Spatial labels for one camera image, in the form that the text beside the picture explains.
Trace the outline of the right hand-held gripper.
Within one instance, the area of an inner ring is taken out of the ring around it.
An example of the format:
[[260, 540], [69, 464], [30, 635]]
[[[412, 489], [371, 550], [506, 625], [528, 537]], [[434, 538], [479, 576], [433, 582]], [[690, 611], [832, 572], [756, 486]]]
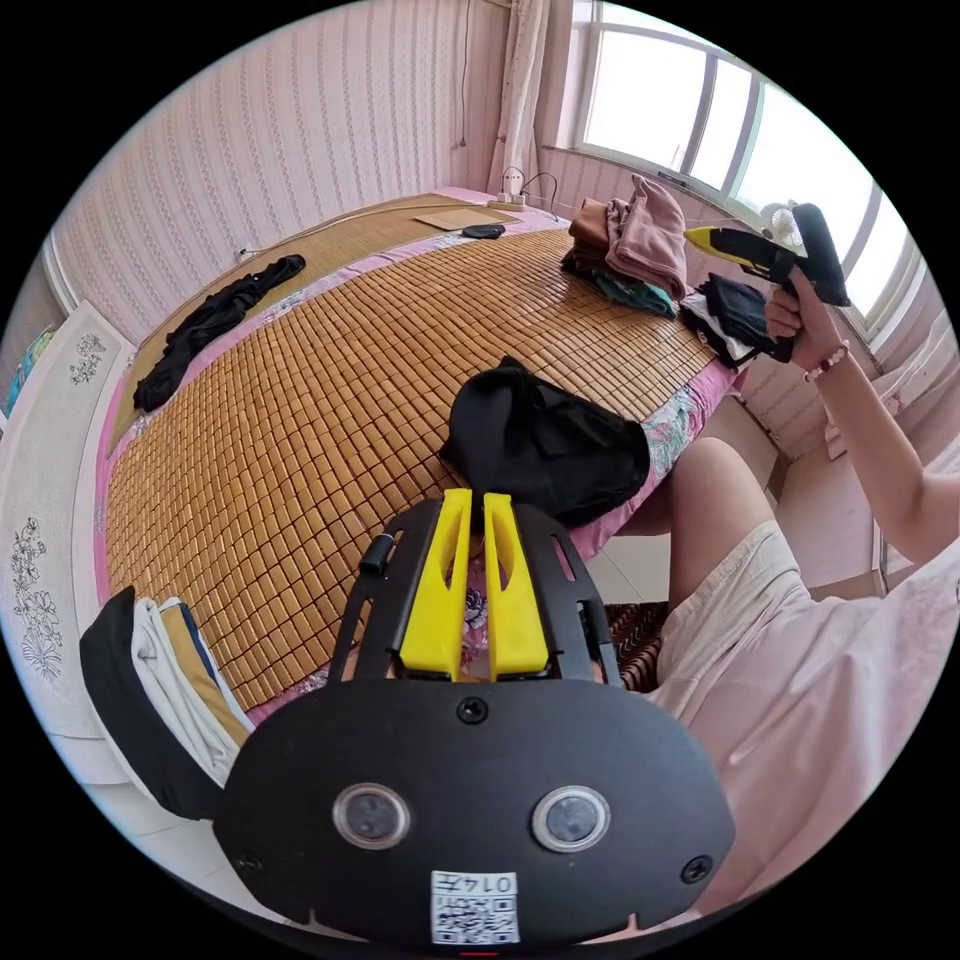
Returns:
[[[771, 240], [744, 230], [714, 226], [688, 228], [684, 237], [698, 250], [735, 262], [744, 272], [794, 292], [789, 275], [796, 258]], [[777, 362], [791, 361], [793, 341], [775, 339], [766, 332], [764, 296], [757, 289], [711, 276], [708, 307], [725, 333]]]

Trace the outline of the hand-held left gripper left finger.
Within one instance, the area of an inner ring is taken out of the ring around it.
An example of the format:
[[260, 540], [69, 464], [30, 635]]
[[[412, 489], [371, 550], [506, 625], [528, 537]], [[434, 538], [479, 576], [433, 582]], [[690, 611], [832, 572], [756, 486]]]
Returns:
[[444, 493], [417, 577], [399, 649], [406, 673], [456, 681], [461, 665], [472, 493]]

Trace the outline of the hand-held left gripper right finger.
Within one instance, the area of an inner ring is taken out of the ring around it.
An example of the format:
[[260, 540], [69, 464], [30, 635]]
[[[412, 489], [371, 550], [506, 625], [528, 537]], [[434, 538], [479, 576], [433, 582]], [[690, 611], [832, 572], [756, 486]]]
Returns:
[[548, 647], [511, 498], [483, 498], [488, 654], [491, 677], [540, 675]]

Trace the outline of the person's right hand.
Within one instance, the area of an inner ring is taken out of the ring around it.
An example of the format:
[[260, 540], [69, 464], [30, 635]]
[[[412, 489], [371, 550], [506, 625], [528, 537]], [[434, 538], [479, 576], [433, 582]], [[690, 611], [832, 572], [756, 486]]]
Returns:
[[791, 361], [810, 373], [842, 351], [844, 341], [827, 306], [799, 268], [793, 268], [789, 282], [793, 293], [777, 288], [766, 304], [768, 334], [792, 340]]

